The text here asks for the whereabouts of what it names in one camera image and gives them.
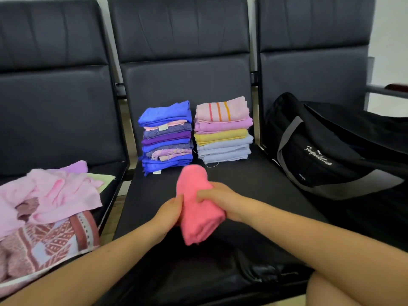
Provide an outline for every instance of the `gray strap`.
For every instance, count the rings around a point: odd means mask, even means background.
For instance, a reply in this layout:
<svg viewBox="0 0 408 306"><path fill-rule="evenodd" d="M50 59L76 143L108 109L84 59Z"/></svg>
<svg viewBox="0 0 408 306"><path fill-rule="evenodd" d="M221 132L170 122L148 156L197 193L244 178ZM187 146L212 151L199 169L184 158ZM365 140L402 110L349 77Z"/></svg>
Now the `gray strap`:
<svg viewBox="0 0 408 306"><path fill-rule="evenodd" d="M352 197L358 197L361 195L367 195L370 193L390 189L404 182L403 179L390 173L384 172L382 170L373 170L371 173L360 179L345 182L343 184L329 184L315 187L307 187L305 185L302 185L293 176L293 174L289 172L288 167L285 163L285 159L282 155L283 147L287 144L293 132L302 122L303 120L299 116L293 119L292 123L288 126L288 128L282 135L277 154L277 160L282 169L285 171L288 178L300 189L331 200L345 200Z"/></svg>

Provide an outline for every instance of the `chair armrest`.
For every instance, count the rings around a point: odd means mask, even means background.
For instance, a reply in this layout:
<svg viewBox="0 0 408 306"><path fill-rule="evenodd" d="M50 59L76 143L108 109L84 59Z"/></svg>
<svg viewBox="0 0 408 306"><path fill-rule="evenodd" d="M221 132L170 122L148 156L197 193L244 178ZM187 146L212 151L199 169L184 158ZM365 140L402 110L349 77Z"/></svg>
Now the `chair armrest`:
<svg viewBox="0 0 408 306"><path fill-rule="evenodd" d="M378 93L382 95L389 95L391 97L400 97L403 99L408 99L408 85L405 84L389 84L385 87L376 85L367 85L367 92Z"/></svg>

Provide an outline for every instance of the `row of seats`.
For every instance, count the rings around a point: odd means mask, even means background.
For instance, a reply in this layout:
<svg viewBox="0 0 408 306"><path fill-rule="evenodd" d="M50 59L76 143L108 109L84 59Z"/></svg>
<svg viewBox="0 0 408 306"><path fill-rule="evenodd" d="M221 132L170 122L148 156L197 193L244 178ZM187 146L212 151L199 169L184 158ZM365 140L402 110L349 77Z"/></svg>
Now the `row of seats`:
<svg viewBox="0 0 408 306"><path fill-rule="evenodd" d="M247 0L108 1L139 155L136 121L148 107L189 100L195 114L200 103L244 96L252 116ZM283 92L363 108L374 3L256 0L261 141ZM129 165L106 43L95 0L0 3L0 182L86 160L90 172L117 177L93 211L100 228ZM250 160L207 169L209 178L328 221L264 150L251 150ZM144 177L136 167L115 238L175 195L179 173ZM304 293L311 273L250 227L225 221L199 246L171 231L97 304L262 305Z"/></svg>

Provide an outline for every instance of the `chair backrest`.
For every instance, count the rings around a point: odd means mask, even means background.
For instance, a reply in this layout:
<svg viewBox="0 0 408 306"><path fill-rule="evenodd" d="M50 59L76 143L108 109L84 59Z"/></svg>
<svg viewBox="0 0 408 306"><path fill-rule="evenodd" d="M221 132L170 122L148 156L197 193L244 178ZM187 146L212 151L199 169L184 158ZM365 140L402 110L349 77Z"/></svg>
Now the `chair backrest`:
<svg viewBox="0 0 408 306"><path fill-rule="evenodd" d="M108 0L138 154L148 107L244 96L252 113L247 0Z"/></svg>
<svg viewBox="0 0 408 306"><path fill-rule="evenodd" d="M284 92L363 109L374 7L375 0L257 0L261 120Z"/></svg>
<svg viewBox="0 0 408 306"><path fill-rule="evenodd" d="M0 3L0 176L126 160L96 0Z"/></svg>

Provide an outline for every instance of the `stack of folded towels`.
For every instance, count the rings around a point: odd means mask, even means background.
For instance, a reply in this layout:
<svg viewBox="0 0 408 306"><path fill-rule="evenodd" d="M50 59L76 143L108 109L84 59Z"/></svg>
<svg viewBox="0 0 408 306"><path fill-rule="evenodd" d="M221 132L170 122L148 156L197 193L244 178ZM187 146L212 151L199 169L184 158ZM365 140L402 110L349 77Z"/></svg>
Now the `stack of folded towels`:
<svg viewBox="0 0 408 306"><path fill-rule="evenodd" d="M247 159L253 136L245 97L197 105L194 137L198 158L205 164Z"/></svg>
<svg viewBox="0 0 408 306"><path fill-rule="evenodd" d="M148 108L141 115L138 123L145 130L141 157L145 176L192 161L191 119L189 101Z"/></svg>

